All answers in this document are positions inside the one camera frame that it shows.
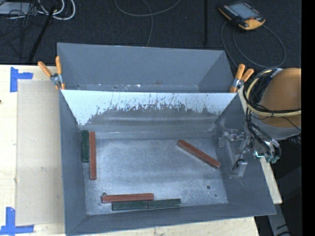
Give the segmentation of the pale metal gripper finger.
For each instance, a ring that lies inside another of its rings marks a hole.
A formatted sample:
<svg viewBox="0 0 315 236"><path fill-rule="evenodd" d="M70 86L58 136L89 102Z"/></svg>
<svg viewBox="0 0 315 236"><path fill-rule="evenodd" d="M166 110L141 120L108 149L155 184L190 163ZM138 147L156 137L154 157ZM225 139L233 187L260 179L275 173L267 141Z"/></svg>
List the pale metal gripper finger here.
<svg viewBox="0 0 315 236"><path fill-rule="evenodd" d="M237 141L237 130L223 130L221 136L218 139L219 147L224 147L227 142L234 142Z"/></svg>
<svg viewBox="0 0 315 236"><path fill-rule="evenodd" d="M232 167L231 176L234 178L243 177L247 168L248 162L241 158L238 159Z"/></svg>

